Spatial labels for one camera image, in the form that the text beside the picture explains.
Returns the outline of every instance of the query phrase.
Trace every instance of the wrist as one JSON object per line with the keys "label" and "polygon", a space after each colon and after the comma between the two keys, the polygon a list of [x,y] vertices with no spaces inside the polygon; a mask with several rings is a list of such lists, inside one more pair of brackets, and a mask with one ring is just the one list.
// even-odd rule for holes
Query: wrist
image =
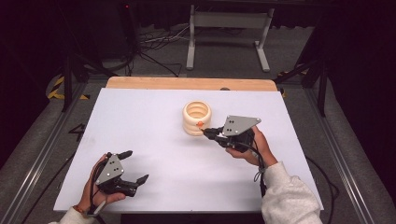
{"label": "wrist", "polygon": [[91,208],[91,204],[90,203],[86,203],[86,202],[83,202],[83,201],[79,202],[75,206],[77,206],[79,209],[81,209],[85,213],[88,212],[88,210],[90,210],[90,208]]}
{"label": "wrist", "polygon": [[74,206],[73,206],[73,209],[74,209],[76,212],[79,212],[79,213],[82,215],[82,217],[88,218],[88,217],[87,217],[87,211],[84,210],[83,208],[81,208],[80,206],[78,206],[78,204],[74,205]]}
{"label": "wrist", "polygon": [[275,156],[272,154],[271,151],[264,153],[262,155],[262,158],[264,159],[264,163],[266,167],[277,164],[277,159],[275,158]]}

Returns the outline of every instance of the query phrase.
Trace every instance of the person's right hand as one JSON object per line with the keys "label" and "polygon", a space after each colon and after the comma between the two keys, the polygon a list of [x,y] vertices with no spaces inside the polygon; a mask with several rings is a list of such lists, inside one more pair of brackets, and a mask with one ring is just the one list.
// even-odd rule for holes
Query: person's right hand
{"label": "person's right hand", "polygon": [[267,139],[265,138],[262,131],[260,131],[257,126],[251,127],[254,132],[254,140],[256,141],[256,148],[262,155],[265,166],[271,166],[277,163],[275,156],[272,154],[270,147],[268,146]]}
{"label": "person's right hand", "polygon": [[[255,147],[262,155],[262,159],[264,160],[265,166],[271,166],[276,164],[277,160],[272,154],[264,134],[257,128],[257,126],[253,126],[251,129],[254,132],[254,140],[257,144],[257,146],[253,144],[253,147]],[[253,165],[259,165],[258,159],[253,156],[251,150],[241,153],[240,151],[235,150],[234,148],[227,147],[226,151],[230,153],[234,158],[245,159],[247,162]]]}

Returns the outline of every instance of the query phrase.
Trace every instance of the yellow tape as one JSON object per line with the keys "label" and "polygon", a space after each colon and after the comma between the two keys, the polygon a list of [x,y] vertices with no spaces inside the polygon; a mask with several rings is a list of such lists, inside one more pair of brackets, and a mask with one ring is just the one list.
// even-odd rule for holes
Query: yellow tape
{"label": "yellow tape", "polygon": [[[49,99],[56,98],[56,99],[64,100],[64,94],[57,93],[59,87],[61,87],[63,82],[64,82],[64,75],[60,75],[58,77],[58,80],[56,80],[55,84],[53,85],[51,92],[48,95]],[[90,98],[91,98],[90,95],[84,95],[84,94],[79,97],[80,100],[89,100]]]}

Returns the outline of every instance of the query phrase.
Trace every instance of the hand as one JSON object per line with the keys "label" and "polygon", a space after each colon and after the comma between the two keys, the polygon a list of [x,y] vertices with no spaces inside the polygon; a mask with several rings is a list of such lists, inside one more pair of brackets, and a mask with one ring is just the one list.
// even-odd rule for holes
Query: hand
{"label": "hand", "polygon": [[[254,146],[262,155],[265,166],[271,166],[277,163],[275,156],[272,154],[270,147],[268,146],[267,139],[264,134],[257,128],[257,126],[251,127],[254,132],[254,140],[257,146]],[[247,150],[244,153],[237,151],[231,147],[227,147],[225,149],[228,153],[230,153],[234,158],[237,159],[245,159],[248,163],[253,165],[259,165],[259,160],[253,156],[251,150]]]}
{"label": "hand", "polygon": [[[102,158],[93,166],[90,178],[88,179],[87,183],[85,184],[84,190],[82,192],[81,201],[78,203],[78,207],[87,212],[91,207],[90,202],[90,190],[91,190],[91,182],[92,182],[92,174],[95,167],[104,159],[106,158],[106,154],[102,156]],[[125,199],[125,195],[123,193],[114,193],[114,194],[105,194],[99,188],[93,184],[92,194],[96,191],[97,193],[93,196],[93,204],[98,206],[103,201],[106,201],[106,204],[114,203],[120,200]]]}

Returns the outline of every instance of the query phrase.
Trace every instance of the metal rail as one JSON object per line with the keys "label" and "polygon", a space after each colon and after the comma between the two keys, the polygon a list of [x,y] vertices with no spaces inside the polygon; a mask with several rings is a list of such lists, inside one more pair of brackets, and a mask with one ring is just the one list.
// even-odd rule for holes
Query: metal rail
{"label": "metal rail", "polygon": [[86,83],[77,84],[73,92],[73,101],[71,102],[67,110],[64,111],[56,121],[55,126],[53,127],[49,135],[49,138],[47,139],[40,153],[38,154],[37,159],[35,159],[35,163],[32,165],[32,168],[25,177],[23,183],[21,184],[20,189],[18,190],[18,193],[16,194],[14,200],[12,201],[11,205],[9,206],[8,210],[6,211],[6,214],[4,215],[0,223],[11,224],[16,222],[18,216],[21,213],[22,208],[24,207],[27,199],[29,198],[30,194],[33,191],[33,188],[35,187],[38,178],[41,176],[41,173],[43,172],[47,164],[47,161],[49,160],[50,155],[56,146],[56,143],[58,142],[59,135],[61,133],[64,124],[66,123],[67,119],[70,117],[70,114],[74,106],[76,105],[79,96],[83,93],[86,85],[87,85]]}
{"label": "metal rail", "polygon": [[338,173],[340,174],[344,182],[346,191],[352,201],[353,206],[355,207],[359,220],[361,221],[361,223],[375,223],[356,184],[355,178],[349,171],[347,162],[345,161],[343,153],[337,144],[337,141],[334,137],[334,134],[332,133],[332,129],[330,128],[328,121],[326,120],[326,118],[323,118],[318,111],[318,99],[316,98],[314,91],[312,89],[305,89],[304,91],[306,97],[308,98],[308,102],[311,105],[312,109],[315,111],[318,122],[323,132],[326,134],[327,140],[329,141],[332,149],[332,159],[334,160],[335,166],[338,169]]}

